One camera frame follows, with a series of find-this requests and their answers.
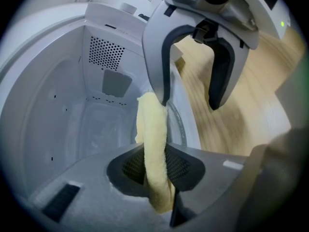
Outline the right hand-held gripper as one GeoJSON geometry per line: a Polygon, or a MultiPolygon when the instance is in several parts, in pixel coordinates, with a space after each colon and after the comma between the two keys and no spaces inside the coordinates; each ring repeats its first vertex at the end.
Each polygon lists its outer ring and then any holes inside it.
{"type": "Polygon", "coordinates": [[[256,49],[260,32],[282,39],[290,26],[283,0],[165,0],[148,20],[142,48],[151,87],[165,106],[170,99],[170,49],[176,40],[194,32],[194,16],[205,16],[256,49]]]}

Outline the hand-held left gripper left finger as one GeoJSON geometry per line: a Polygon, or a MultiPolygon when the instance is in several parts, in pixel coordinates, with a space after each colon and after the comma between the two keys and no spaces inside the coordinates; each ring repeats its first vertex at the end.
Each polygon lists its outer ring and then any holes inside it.
{"type": "Polygon", "coordinates": [[[29,198],[32,214],[49,232],[166,232],[170,213],[158,214],[145,185],[123,168],[143,159],[142,144],[84,158],[29,198]]]}

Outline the grey microwave waveguide cover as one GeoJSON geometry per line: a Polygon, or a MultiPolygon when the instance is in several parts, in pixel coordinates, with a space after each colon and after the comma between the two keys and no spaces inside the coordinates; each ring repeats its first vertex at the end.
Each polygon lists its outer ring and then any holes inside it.
{"type": "Polygon", "coordinates": [[[122,98],[131,85],[131,82],[132,78],[127,75],[111,70],[105,70],[102,82],[102,92],[106,95],[122,98]]]}

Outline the white microwave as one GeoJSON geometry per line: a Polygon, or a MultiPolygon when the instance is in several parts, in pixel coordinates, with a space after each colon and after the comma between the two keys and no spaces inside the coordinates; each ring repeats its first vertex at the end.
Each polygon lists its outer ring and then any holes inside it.
{"type": "Polygon", "coordinates": [[[100,3],[34,13],[0,41],[0,165],[28,199],[79,160],[135,142],[137,98],[151,91],[145,21],[100,3]],[[102,92],[105,70],[132,78],[124,97],[102,92]]]}

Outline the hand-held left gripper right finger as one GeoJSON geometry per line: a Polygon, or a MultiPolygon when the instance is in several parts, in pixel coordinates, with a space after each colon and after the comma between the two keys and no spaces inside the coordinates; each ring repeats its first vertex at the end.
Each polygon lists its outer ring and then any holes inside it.
{"type": "Polygon", "coordinates": [[[249,160],[181,145],[166,147],[176,188],[171,226],[237,226],[251,191],[249,160]]]}

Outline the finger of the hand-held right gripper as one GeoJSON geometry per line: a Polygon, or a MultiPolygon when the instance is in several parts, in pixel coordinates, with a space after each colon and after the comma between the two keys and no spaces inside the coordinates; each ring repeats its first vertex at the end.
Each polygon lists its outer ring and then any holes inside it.
{"type": "Polygon", "coordinates": [[[211,37],[204,40],[214,52],[209,86],[209,105],[212,110],[220,108],[233,91],[248,57],[249,48],[243,40],[232,36],[211,37]]]}

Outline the yellow cloth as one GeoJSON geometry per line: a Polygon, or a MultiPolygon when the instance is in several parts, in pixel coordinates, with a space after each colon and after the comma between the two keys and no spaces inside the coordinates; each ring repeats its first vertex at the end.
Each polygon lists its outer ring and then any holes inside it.
{"type": "Polygon", "coordinates": [[[172,210],[175,195],[175,187],[168,178],[165,155],[168,111],[153,92],[146,92],[137,100],[135,141],[144,145],[150,204],[162,214],[172,210]]]}

